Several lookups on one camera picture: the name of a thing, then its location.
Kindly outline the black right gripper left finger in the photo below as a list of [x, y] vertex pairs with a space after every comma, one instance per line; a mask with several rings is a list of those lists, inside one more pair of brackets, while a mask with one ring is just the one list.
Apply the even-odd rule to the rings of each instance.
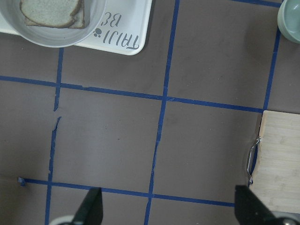
[[103, 200], [100, 187], [91, 188], [72, 219], [73, 225], [100, 225], [103, 221]]

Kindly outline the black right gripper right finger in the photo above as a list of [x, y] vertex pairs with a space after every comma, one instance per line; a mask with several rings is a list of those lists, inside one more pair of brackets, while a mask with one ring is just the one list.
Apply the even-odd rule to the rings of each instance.
[[248, 186], [236, 185], [234, 214], [240, 225], [276, 225], [277, 218]]

